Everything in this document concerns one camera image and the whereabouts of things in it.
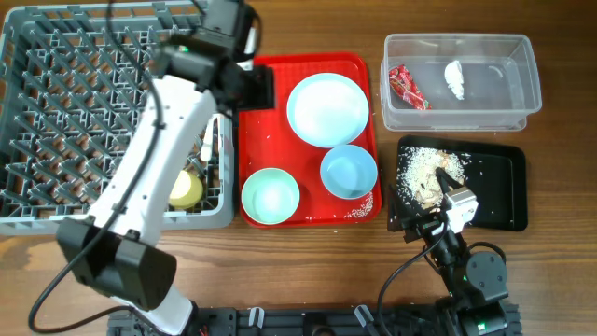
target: clear plastic container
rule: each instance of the clear plastic container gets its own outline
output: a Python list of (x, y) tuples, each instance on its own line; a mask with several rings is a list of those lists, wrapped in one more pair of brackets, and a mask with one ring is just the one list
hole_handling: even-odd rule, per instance
[[(452, 61), (462, 65), (465, 99), (444, 78)], [(420, 111), (390, 88), (390, 69), (405, 64), (432, 105)], [(541, 88), (524, 35), (393, 34), (385, 39), (381, 98), (390, 131), (519, 131), (541, 109)]]

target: red tray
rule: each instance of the red tray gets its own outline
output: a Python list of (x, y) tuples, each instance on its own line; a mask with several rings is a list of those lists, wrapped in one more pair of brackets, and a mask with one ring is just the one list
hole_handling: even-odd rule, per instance
[(263, 225), (251, 219), (241, 207), (246, 222), (263, 229), (296, 228), (325, 224), (349, 224), (369, 221), (382, 208), (380, 180), (366, 196), (346, 201), (327, 191), (319, 175), (321, 161), (329, 149), (302, 141), (290, 128), (286, 104), (299, 82), (318, 73), (336, 73), (358, 84), (369, 101), (369, 122), (352, 142), (366, 149), (377, 162), (375, 131), (371, 122), (368, 73), (365, 62), (349, 52), (259, 57), (255, 64), (273, 68), (276, 108), (247, 111), (239, 115), (239, 181), (263, 168), (280, 168), (290, 173), (300, 188), (300, 203), (294, 215), (278, 225)]

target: blue bowl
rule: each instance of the blue bowl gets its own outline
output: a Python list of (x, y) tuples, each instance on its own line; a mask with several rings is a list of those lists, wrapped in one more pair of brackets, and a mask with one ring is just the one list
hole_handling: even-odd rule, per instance
[(355, 200), (375, 187), (377, 164), (363, 148), (342, 145), (327, 152), (319, 174), (326, 189), (334, 196)]

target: wood grain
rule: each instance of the wood grain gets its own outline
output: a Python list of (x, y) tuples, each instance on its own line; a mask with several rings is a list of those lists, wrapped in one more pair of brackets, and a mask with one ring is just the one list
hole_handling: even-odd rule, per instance
[[(73, 1), (53, 1), (72, 4)], [(11, 7), (39, 0), (5, 0)], [(543, 109), (519, 133), (440, 133), (520, 147), (528, 160), (529, 220), (523, 232), (466, 231), (508, 254), (510, 299), (528, 335), (597, 333), (597, 20), (580, 0), (253, 1), (265, 35), (262, 53), (349, 50), (369, 69), (382, 178), (394, 179), (396, 142), (382, 123), (379, 66), (391, 33), (516, 33), (530, 37)], [(199, 306), (314, 307), (373, 303), (400, 263), (421, 249), (385, 229), (386, 209), (371, 223), (259, 231), (236, 218), (217, 231), (165, 232), (160, 248), (178, 257), (175, 283)], [(37, 295), (64, 265), (53, 237), (0, 238), (0, 335), (26, 335)], [(396, 279), (387, 302), (433, 302), (442, 281), (419, 262)], [(113, 303), (72, 276), (41, 312), (58, 326)], [(105, 321), (73, 335), (105, 335)]]

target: black baking tray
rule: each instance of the black baking tray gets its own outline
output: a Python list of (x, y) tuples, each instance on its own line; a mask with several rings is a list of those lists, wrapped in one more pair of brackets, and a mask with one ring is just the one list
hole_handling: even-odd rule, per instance
[[(428, 147), (445, 150), (466, 158), (468, 179), (465, 185), (477, 195), (479, 208), (470, 223), (474, 227), (507, 231), (523, 231), (528, 225), (526, 195), (526, 159), (518, 147), (448, 140), (425, 136), (407, 135), (398, 142), (398, 175), (407, 168), (406, 147)], [(416, 200), (396, 195), (397, 216), (400, 219), (428, 213)]]

